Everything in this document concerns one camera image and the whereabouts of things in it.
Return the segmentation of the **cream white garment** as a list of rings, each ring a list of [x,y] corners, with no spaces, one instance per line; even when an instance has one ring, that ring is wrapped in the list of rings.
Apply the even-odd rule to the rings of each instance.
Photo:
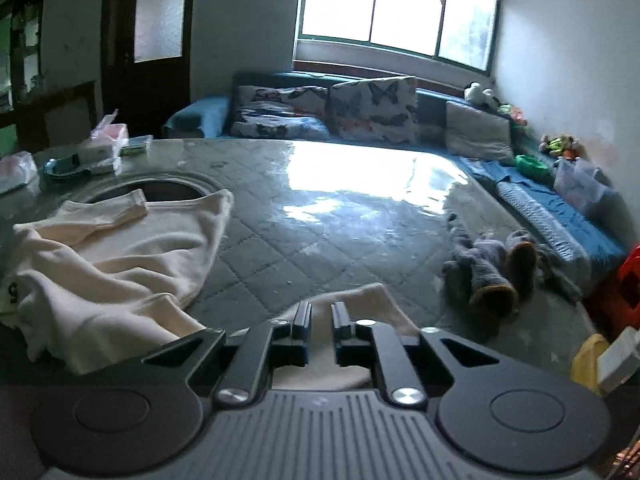
[[[1,281],[1,380],[66,382],[207,327],[290,320],[240,286],[206,296],[233,195],[151,202],[141,191],[66,202],[19,223]]]

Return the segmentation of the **round black induction cooker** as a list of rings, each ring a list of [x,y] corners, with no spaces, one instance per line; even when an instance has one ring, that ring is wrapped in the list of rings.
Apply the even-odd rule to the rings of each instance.
[[[137,177],[118,183],[101,184],[76,198],[84,204],[110,200],[134,191],[141,191],[148,202],[178,202],[196,200],[219,190],[215,182],[178,176]]]

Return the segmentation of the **yellow object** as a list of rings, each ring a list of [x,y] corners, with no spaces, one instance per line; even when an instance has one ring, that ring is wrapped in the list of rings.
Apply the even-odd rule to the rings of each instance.
[[[570,364],[570,379],[597,396],[602,396],[598,382],[598,359],[609,346],[605,336],[593,334],[582,343]]]

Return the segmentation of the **flat butterfly pillow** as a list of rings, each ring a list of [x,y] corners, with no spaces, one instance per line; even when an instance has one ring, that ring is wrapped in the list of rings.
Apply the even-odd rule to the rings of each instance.
[[[239,86],[230,133],[237,138],[325,141],[329,90]]]

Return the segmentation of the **large butterfly pillow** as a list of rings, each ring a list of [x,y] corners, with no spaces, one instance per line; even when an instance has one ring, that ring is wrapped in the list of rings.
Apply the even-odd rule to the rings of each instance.
[[[358,142],[417,144],[416,77],[361,79],[330,88],[330,112],[337,135]]]

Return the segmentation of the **grey plain cushion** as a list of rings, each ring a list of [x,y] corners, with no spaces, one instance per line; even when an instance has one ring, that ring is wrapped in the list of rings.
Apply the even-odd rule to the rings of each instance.
[[[455,155],[514,164],[510,122],[454,101],[446,103],[445,144]]]

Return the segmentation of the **green bowl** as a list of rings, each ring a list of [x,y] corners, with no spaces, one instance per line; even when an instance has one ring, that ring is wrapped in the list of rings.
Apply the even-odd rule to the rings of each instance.
[[[552,177],[551,169],[541,160],[529,155],[516,155],[515,166],[518,171],[530,180],[548,181]]]

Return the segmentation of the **small green box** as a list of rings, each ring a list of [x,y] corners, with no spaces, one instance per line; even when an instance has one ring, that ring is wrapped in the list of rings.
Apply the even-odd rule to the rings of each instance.
[[[144,154],[149,151],[152,141],[152,136],[134,136],[133,138],[129,138],[122,144],[119,156],[125,157]]]

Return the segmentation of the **red orange object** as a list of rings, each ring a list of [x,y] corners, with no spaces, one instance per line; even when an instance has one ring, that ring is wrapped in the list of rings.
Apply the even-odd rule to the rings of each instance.
[[[603,311],[613,334],[639,328],[639,254],[636,246],[606,284]]]

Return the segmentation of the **clear plastic storage box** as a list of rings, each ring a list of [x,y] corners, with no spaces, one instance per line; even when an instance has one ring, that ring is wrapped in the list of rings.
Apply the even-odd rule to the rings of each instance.
[[[590,220],[598,220],[611,205],[615,192],[597,179],[599,169],[590,162],[561,159],[556,166],[553,189],[570,206]]]

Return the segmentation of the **panda plush toy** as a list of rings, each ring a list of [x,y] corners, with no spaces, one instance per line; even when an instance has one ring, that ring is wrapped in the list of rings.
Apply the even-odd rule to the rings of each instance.
[[[498,110],[500,101],[495,96],[494,90],[484,88],[479,82],[473,81],[463,90],[463,97],[466,102],[474,106],[487,107],[488,110]]]

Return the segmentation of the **teal tray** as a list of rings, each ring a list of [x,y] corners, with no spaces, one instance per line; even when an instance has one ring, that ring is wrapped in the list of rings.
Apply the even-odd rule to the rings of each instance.
[[[118,174],[122,169],[120,157],[82,162],[78,154],[62,158],[50,158],[43,166],[43,174],[52,181],[67,181],[79,178]]]

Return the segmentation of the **green yellow plush toy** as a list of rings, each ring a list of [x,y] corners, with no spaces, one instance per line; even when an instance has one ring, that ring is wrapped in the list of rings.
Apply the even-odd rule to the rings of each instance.
[[[575,160],[582,156],[584,150],[580,141],[574,136],[556,136],[555,138],[543,136],[540,139],[538,151],[554,158]]]

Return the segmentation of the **dark wooden cabinet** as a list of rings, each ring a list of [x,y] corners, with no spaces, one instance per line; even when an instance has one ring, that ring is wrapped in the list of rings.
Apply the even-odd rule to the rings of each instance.
[[[44,0],[1,6],[1,155],[78,143],[96,121],[96,84],[49,84],[42,65]]]

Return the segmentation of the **window with green frame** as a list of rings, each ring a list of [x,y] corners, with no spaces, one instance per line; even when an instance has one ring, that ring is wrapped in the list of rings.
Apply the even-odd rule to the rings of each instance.
[[[500,0],[302,0],[298,33],[488,73]]]

